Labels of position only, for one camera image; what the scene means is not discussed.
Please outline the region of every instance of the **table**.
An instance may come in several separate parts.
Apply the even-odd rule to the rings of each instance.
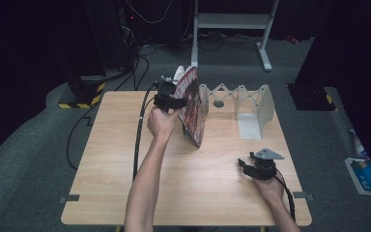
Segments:
[[[145,92],[107,92],[90,133],[62,214],[65,224],[122,225],[132,182],[138,116]],[[237,159],[250,164],[249,152],[269,148],[291,192],[302,191],[276,113],[263,139],[242,140],[233,106],[210,106],[202,145],[183,136],[180,120],[167,146],[154,225],[272,226],[271,212],[253,181],[242,174]],[[139,163],[152,136],[144,120]],[[311,223],[303,198],[295,198],[298,225]]]

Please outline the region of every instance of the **yellow black hazard tape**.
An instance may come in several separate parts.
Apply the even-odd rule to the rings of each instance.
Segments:
[[[99,103],[100,101],[100,97],[101,97],[101,92],[102,90],[104,89],[104,85],[105,83],[102,83],[101,85],[99,85],[95,95],[93,96],[92,100],[91,101],[87,101],[87,102],[79,102],[79,101],[76,101],[76,102],[73,102],[73,101],[63,101],[63,102],[58,102],[58,105],[60,108],[91,108],[93,106],[95,106],[96,104]]]
[[[295,86],[288,89],[297,110],[336,111],[338,110],[324,87]]]

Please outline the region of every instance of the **white stand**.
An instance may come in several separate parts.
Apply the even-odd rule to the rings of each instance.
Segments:
[[[279,0],[273,0],[269,14],[199,14],[198,0],[195,0],[193,44],[191,51],[191,66],[198,67],[198,28],[230,28],[230,29],[262,29],[262,41],[257,48],[266,72],[272,70],[265,46],[275,17]]]
[[[264,126],[273,117],[274,105],[268,85],[262,85],[256,91],[247,91],[240,85],[230,91],[224,84],[210,90],[206,84],[200,85],[201,101],[204,114],[207,116],[210,108],[210,100],[214,106],[222,107],[223,100],[234,100],[234,118],[238,120],[240,137],[242,139],[261,139]]]

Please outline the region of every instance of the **hand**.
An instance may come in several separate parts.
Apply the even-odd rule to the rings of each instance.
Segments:
[[[279,180],[282,180],[282,176],[280,173],[278,173],[276,177]],[[262,181],[258,179],[253,179],[253,180],[255,184],[257,184],[262,197],[267,203],[270,204],[270,203],[282,201],[284,187],[282,187],[282,185],[277,180],[275,180],[275,178],[272,177],[267,181]]]
[[[174,110],[172,113],[165,113],[154,106],[149,113],[147,128],[149,128],[155,138],[168,138],[176,126],[176,120],[179,114],[179,109]]]

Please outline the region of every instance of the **dark curtain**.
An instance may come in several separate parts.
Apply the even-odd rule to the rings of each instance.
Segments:
[[[280,0],[270,38],[298,41],[316,37],[332,0]]]
[[[295,85],[335,87],[371,158],[371,1],[332,3]]]

